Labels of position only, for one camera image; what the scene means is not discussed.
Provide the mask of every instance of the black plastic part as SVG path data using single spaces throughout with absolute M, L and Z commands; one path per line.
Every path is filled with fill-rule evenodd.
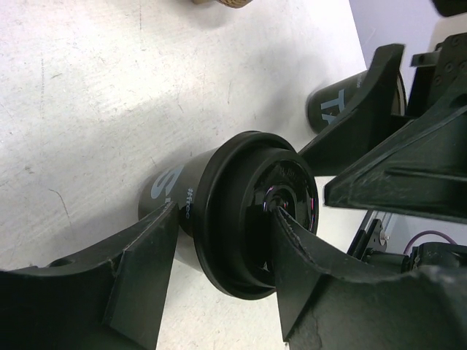
M 373 219 L 368 230 L 360 229 L 355 235 L 347 254 L 355 259 L 362 260 L 367 249 L 385 252 L 387 248 L 386 242 L 381 244 L 379 239 L 382 232 L 382 222 L 380 219 Z
M 264 147 L 233 162 L 223 183 L 229 186 L 220 189 L 219 225 L 212 237 L 218 264 L 237 281 L 274 288 L 271 210 L 285 208 L 316 233 L 317 189 L 310 171 L 295 152 Z
M 406 269 L 417 270 L 425 266 L 466 268 L 467 246 L 438 242 L 416 246 L 410 254 Z
M 393 273 L 340 252 L 283 210 L 272 225 L 282 336 L 291 350 L 467 349 L 466 269 Z
M 315 133 L 320 133 L 341 114 L 365 79 L 366 71 L 324 87 L 306 103 L 306 117 Z
M 330 206 L 467 223 L 467 75 L 325 187 Z
M 339 118 L 299 152 L 315 176 L 341 173 L 393 132 L 391 109 L 403 51 L 400 44 L 379 47 Z
M 213 154 L 201 177 L 195 198 L 196 204 L 193 206 L 193 238 L 203 272 L 222 292 L 247 300 L 264 298 L 273 293 L 274 288 L 245 284 L 244 281 L 237 279 L 238 271 L 225 268 L 223 262 L 225 256 L 220 254 L 222 249 L 218 243 L 218 235 L 223 229 L 223 224 L 219 224 L 218 217 L 219 209 L 225 200 L 223 194 L 225 188 L 232 186 L 225 180 L 226 174 L 236 171 L 237 166 L 234 164 L 236 160 L 245 160 L 252 152 L 262 148 L 293 151 L 292 146 L 277 135 L 257 131 L 240 133 Z M 311 174 L 307 176 L 314 184 Z M 238 191 L 244 191 L 244 188 L 238 188 Z
M 315 133 L 320 133 L 331 123 L 341 117 L 348 103 L 357 93 L 366 77 L 367 71 L 362 71 L 353 77 L 346 78 L 340 82 L 313 93 L 306 102 L 306 117 L 308 123 Z M 394 115 L 404 114 L 406 111 L 406 96 L 402 76 L 398 74 L 395 87 L 391 113 Z
M 370 251 L 362 261 L 394 273 L 402 273 L 406 271 L 407 258 L 408 257 L 403 254 Z
M 50 267 L 0 271 L 0 347 L 153 350 L 177 211 L 168 204 Z
M 466 0 L 433 0 L 436 10 L 441 16 L 450 17 L 467 12 Z
M 427 107 L 432 107 L 461 74 L 467 74 L 467 33 L 448 36 L 444 40 L 428 94 Z

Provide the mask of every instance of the white wall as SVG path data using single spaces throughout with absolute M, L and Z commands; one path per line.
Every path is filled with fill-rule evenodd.
M 412 56 L 423 53 L 441 16 L 430 0 L 350 0 L 366 66 L 374 51 L 386 44 L 405 44 L 401 65 L 406 90 L 412 86 L 415 70 Z

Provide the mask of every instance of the screw hole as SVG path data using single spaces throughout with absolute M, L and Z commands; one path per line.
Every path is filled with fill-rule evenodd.
M 70 259 L 67 259 L 65 257 L 62 257 L 61 259 L 58 259 L 56 261 L 53 261 L 50 263 L 50 265 L 48 266 L 49 268 L 57 268 L 59 266 L 65 266 L 65 265 L 69 265 L 71 264 L 72 262 L 74 262 L 73 260 L 70 260 Z

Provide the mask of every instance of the cylindrical can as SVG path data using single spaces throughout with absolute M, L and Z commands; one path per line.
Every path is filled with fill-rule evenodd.
M 281 137 L 248 131 L 174 164 L 144 188 L 140 218 L 177 202 L 176 258 L 226 294 L 249 300 L 270 295 L 270 211 L 281 206 L 316 233 L 318 197 L 306 162 Z
M 350 78 L 324 87 L 310 96 L 307 102 L 306 116 L 315 133 L 323 131 L 344 111 L 345 106 L 362 85 L 366 73 L 367 71 L 362 71 Z M 399 73 L 391 112 L 396 115 L 404 115 L 405 110 L 406 93 L 402 76 Z

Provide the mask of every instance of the mechanical component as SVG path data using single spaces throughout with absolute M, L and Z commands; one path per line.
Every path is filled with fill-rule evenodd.
M 167 201 L 180 205 L 176 256 L 243 299 L 274 292 L 272 208 L 281 206 L 311 232 L 317 229 L 311 171 L 288 142 L 270 133 L 240 133 L 155 175 L 141 195 L 139 216 Z
M 467 34 L 458 37 L 464 42 Z M 443 43 L 435 69 L 435 76 L 452 83 L 432 81 L 428 110 L 327 184 L 326 204 L 467 223 L 467 74 L 437 74 L 445 62 L 458 62 L 467 52 L 453 50 L 453 39 Z
M 400 265 L 399 271 L 372 266 L 311 235 L 280 209 L 272 232 L 282 336 L 291 350 L 467 347 L 463 269 L 401 274 Z
M 177 213 L 167 204 L 46 268 L 0 271 L 1 348 L 153 350 Z
M 342 112 L 357 93 L 368 71 L 337 82 L 313 93 L 306 103 L 306 116 L 315 133 L 320 133 L 329 124 L 341 117 Z M 406 111 L 406 92 L 399 73 L 393 99 L 391 114 L 404 115 Z
M 299 152 L 315 176 L 340 174 L 406 123 L 391 115 L 403 51 L 399 44 L 378 48 L 339 118 Z

